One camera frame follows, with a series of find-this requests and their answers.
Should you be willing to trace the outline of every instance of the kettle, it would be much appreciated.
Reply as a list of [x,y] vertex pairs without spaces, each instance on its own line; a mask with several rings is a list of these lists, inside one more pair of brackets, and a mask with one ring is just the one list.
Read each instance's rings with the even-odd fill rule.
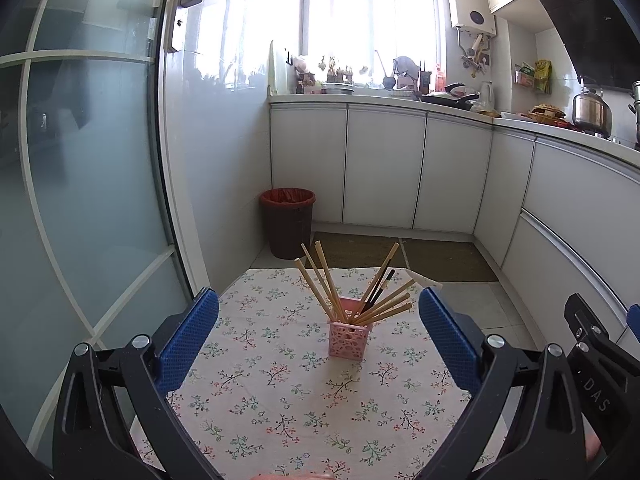
[[494,87],[491,81],[482,81],[480,85],[480,106],[483,110],[495,109]]
[[611,136],[611,108],[602,99],[602,89],[588,88],[582,78],[582,91],[574,97],[574,124],[588,132]]

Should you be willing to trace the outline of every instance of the range hood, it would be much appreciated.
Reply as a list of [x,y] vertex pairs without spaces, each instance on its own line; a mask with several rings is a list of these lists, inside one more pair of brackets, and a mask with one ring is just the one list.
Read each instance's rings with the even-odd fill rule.
[[[617,1],[623,7],[624,2]],[[627,92],[634,81],[640,80],[640,43],[632,29],[633,16],[625,9],[625,17],[615,0],[540,2],[558,30],[578,76],[590,78],[604,88]]]

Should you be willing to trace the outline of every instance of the glass door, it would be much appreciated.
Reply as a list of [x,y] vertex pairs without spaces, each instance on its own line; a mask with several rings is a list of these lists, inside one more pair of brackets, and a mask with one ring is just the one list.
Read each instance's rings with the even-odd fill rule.
[[0,31],[0,404],[45,463],[73,347],[152,333],[207,284],[159,163],[164,2],[23,0]]

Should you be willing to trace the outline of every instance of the screw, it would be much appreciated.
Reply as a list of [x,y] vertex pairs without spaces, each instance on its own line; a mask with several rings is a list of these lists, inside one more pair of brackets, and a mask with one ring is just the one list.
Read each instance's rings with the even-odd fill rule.
[[148,344],[149,338],[144,334],[135,336],[135,338],[133,338],[131,341],[131,345],[133,346],[133,348],[137,348],[138,350],[144,348]]
[[549,350],[549,353],[553,357],[560,357],[562,355],[562,349],[556,343],[551,343],[547,350]]
[[494,348],[502,348],[504,346],[504,339],[499,335],[491,334],[486,341]]
[[74,354],[81,356],[89,351],[89,345],[87,343],[80,343],[74,348]]

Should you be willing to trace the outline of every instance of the pink basket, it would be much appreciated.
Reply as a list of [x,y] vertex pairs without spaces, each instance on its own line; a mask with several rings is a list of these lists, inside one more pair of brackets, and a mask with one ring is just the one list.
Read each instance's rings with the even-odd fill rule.
[[[342,308],[349,315],[351,312],[359,312],[360,300],[340,297]],[[356,326],[345,323],[329,322],[329,355],[362,361],[367,338],[372,326]]]

